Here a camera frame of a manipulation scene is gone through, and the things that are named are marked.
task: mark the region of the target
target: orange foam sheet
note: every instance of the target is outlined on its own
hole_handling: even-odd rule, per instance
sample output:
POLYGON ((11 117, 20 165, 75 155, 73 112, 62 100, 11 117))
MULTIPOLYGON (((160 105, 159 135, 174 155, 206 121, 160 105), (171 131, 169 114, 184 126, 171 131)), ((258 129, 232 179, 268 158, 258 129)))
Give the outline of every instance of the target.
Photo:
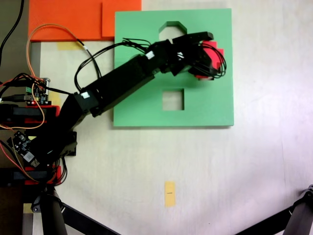
MULTIPOLYGON (((134 10, 141 10, 141 0, 29 0, 28 34, 41 24, 56 23, 69 28, 82 41, 112 40, 115 11, 134 10)), ((34 34, 32 41, 75 39, 64 30, 45 27, 34 34)))
POLYGON ((103 0, 102 4, 102 38, 114 40, 115 12, 141 11, 141 0, 103 0))

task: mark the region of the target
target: green board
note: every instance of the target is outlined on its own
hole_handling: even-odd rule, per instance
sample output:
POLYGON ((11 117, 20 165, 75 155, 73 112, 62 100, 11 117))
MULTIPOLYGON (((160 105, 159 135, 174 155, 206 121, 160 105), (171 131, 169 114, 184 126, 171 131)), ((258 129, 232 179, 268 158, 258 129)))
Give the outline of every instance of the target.
MULTIPOLYGON (((159 41, 167 22, 180 22, 187 33, 213 33, 218 48, 224 49, 226 75, 214 81, 199 81, 189 73, 156 78, 114 108, 114 126, 231 126, 234 124, 231 9, 116 12, 115 42, 123 38, 159 41), (183 89, 184 110, 164 111, 164 91, 183 89)), ((114 65, 119 67, 138 51, 117 47, 114 65)))

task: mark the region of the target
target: yellow tape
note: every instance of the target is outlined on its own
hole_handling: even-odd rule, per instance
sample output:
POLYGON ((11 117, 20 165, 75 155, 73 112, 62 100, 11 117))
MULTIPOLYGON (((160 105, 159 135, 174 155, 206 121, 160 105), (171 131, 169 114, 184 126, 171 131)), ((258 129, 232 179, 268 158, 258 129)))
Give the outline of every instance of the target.
POLYGON ((49 101, 52 102, 52 105, 61 106, 60 94, 56 92, 49 91, 49 101))
POLYGON ((81 50, 83 46, 78 42, 57 42, 58 50, 81 50))
POLYGON ((33 211, 31 210, 31 203, 24 203, 23 204, 23 213, 24 214, 32 214, 33 211))
POLYGON ((165 181, 165 207, 173 207, 175 204, 175 182, 165 181))

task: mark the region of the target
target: red wire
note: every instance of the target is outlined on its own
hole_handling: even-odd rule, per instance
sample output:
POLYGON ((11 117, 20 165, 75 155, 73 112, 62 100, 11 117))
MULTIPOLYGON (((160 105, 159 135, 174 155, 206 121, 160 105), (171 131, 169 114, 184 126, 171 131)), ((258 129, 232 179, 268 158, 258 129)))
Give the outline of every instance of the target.
POLYGON ((5 154, 5 156, 6 156, 14 165, 16 165, 16 166, 23 172, 22 168, 21 168, 19 165, 17 165, 17 164, 6 154, 6 152, 5 152, 5 150, 3 149, 3 146, 2 146, 1 143, 0 143, 0 147, 1 147, 2 151, 3 151, 3 153, 5 154))

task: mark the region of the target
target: orange wire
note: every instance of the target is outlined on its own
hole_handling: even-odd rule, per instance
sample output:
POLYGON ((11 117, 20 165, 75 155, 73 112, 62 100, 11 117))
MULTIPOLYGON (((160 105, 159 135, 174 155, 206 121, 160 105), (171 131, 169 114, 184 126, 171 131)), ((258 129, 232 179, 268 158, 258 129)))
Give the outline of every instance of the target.
POLYGON ((43 27, 47 27, 47 26, 53 26, 53 27, 58 27, 58 28, 61 28, 61 29, 65 29, 67 32, 69 32, 69 34, 71 34, 77 41, 78 41, 78 38, 75 36, 75 34, 72 33, 72 31, 70 31, 68 28, 66 28, 65 26, 63 25, 60 25, 60 24, 55 24, 55 23, 46 23, 46 24, 42 24, 38 27, 36 27, 29 35, 28 37, 28 40, 27 40, 27 44, 26 44, 26 60, 27 60, 27 65, 28 65, 28 68, 31 72, 32 75, 35 75, 34 73, 34 70, 30 64, 30 59, 29 59, 29 46, 30 46, 30 40, 32 38, 32 36, 36 33, 36 31, 40 28, 43 28, 43 27))
POLYGON ((0 147, 1 147, 2 151, 3 151, 3 153, 5 154, 5 156, 6 156, 18 169, 20 169, 21 171, 23 171, 23 169, 22 169, 19 165, 17 165, 17 164, 6 154, 6 152, 5 152, 5 150, 3 149, 3 146, 2 146, 1 143, 0 143, 0 147))
POLYGON ((44 124, 44 122, 45 122, 45 114, 44 114, 43 109, 40 107, 39 103, 37 102, 37 100, 35 98, 34 87, 35 87, 35 83, 33 84, 32 88, 31 88, 31 93, 33 95, 34 101, 36 102, 36 104, 38 105, 38 108, 40 109, 41 113, 43 114, 43 121, 41 122, 41 124, 38 125, 38 126, 35 126, 35 127, 20 127, 20 126, 5 127, 5 126, 0 125, 1 128, 3 128, 3 129, 27 129, 28 130, 28 129, 36 129, 38 127, 41 127, 44 124))

